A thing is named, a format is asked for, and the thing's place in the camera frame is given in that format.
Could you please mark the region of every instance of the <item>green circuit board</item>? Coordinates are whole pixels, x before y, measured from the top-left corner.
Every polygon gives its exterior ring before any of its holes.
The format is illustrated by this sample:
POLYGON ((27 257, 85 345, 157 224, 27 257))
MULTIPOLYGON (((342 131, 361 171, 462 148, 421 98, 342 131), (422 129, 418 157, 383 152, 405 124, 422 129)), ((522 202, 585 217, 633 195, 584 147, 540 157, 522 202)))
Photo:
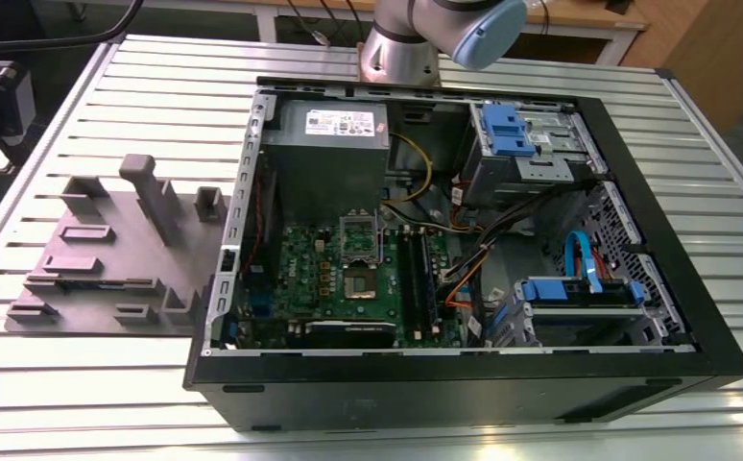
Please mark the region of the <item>green circuit board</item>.
MULTIPOLYGON (((339 227, 289 226, 283 230, 278 284, 273 296, 273 319, 255 323, 254 337, 262 349, 283 349, 289 321, 345 320, 386 322, 398 326, 403 348, 459 347, 459 325, 441 322, 439 333, 418 337, 405 328, 398 236, 347 233, 345 248, 367 250, 377 238, 377 264, 346 264, 341 260, 339 227)), ((445 237, 427 236, 437 272, 449 266, 445 237)))

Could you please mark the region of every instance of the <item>gray robot arm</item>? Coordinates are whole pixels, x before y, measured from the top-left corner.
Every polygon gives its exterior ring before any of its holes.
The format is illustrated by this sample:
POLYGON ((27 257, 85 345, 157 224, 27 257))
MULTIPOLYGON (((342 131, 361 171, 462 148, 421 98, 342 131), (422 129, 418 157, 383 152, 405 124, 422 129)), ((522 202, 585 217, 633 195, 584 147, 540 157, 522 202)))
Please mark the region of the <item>gray robot arm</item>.
POLYGON ((517 40, 528 12, 526 0, 378 0, 365 80, 434 85, 438 49, 469 69, 488 67, 517 40))

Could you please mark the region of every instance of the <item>white label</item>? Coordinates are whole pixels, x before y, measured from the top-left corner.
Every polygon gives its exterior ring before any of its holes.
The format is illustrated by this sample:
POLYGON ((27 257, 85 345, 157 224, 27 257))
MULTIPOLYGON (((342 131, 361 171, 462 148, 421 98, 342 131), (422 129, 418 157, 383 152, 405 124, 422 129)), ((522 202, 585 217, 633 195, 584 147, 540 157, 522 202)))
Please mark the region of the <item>white label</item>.
POLYGON ((374 136, 374 113, 343 110, 310 110, 307 134, 374 136))
POLYGON ((483 326, 479 325, 479 322, 474 318, 474 316, 469 317, 469 329, 474 333, 474 336, 479 338, 479 333, 483 331, 483 326))
POLYGON ((463 204, 463 189, 461 187, 451 189, 451 203, 457 206, 463 204))
POLYGON ((545 134, 532 133, 529 134, 529 139, 538 144, 552 144, 552 138, 545 134))
POLYGON ((497 301, 502 301, 504 296, 505 296, 505 291, 502 291, 498 287, 496 287, 496 289, 492 290, 492 293, 489 294, 488 300, 492 303, 496 303, 497 301))

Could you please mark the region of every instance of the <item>slotted aluminum worktable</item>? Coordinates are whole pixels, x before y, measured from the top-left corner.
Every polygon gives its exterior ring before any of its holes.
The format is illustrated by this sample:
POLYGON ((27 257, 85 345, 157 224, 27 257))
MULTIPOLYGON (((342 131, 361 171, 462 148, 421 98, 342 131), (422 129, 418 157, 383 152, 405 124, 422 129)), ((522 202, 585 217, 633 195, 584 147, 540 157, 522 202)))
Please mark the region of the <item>slotted aluminum worktable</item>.
MULTIPOLYGON (((441 67, 446 86, 602 98, 743 348, 743 168, 682 88, 644 69, 504 61, 469 72, 449 60, 441 67)), ((122 157, 151 154, 178 192, 233 190, 259 75, 354 80, 355 50, 155 36, 98 49, 0 206, 0 452, 743 459, 743 380, 609 425, 239 434, 181 387, 189 339, 6 334, 9 303, 65 211, 57 194, 67 178, 99 175, 107 187, 125 187, 122 157)))

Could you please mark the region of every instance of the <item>metal case frame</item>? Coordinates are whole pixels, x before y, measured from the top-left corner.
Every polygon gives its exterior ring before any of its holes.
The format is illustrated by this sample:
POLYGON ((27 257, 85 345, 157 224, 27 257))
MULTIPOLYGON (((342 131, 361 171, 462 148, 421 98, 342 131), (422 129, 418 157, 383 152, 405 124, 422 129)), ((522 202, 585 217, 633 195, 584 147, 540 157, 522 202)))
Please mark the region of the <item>metal case frame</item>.
MULTIPOLYGON (((205 394, 235 429, 610 421, 682 392, 716 389, 743 378, 743 353, 601 100, 277 78, 259 79, 259 86, 265 93, 295 91, 310 98, 379 101, 397 97, 463 103, 512 98, 573 103, 640 227, 640 251, 658 261, 690 329, 686 340, 696 344, 697 352, 500 354, 483 350, 458 355, 262 352, 215 356, 206 340, 215 325, 201 324, 185 387, 205 394)), ((267 101, 259 93, 253 116, 261 118, 274 109, 267 101)), ((250 123, 247 129, 219 264, 233 256, 238 260, 243 217, 234 216, 241 213, 239 203, 249 204, 261 125, 250 123)), ((218 273, 211 309, 231 299, 235 280, 235 271, 218 273)))

